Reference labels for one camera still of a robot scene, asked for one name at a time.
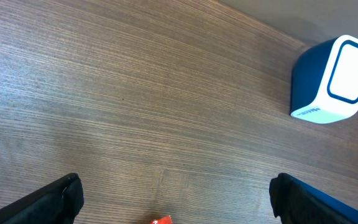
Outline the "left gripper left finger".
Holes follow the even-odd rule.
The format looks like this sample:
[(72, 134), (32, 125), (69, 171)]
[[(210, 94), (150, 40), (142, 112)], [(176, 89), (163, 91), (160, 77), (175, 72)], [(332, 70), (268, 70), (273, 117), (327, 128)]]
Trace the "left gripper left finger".
[(0, 209), (0, 224), (73, 223), (84, 205), (79, 175), (60, 179)]

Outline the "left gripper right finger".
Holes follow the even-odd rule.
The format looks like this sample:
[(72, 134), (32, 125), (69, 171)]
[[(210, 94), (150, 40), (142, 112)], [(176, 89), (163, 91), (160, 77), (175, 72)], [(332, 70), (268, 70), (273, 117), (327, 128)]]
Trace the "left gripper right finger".
[(358, 210), (289, 174), (273, 178), (268, 191), (282, 224), (358, 224)]

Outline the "red stick sachet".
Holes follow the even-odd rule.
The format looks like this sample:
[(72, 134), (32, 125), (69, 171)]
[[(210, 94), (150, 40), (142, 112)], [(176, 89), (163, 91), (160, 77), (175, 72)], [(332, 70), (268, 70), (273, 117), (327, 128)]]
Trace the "red stick sachet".
[(155, 219), (150, 222), (150, 224), (173, 224), (172, 218), (170, 215)]

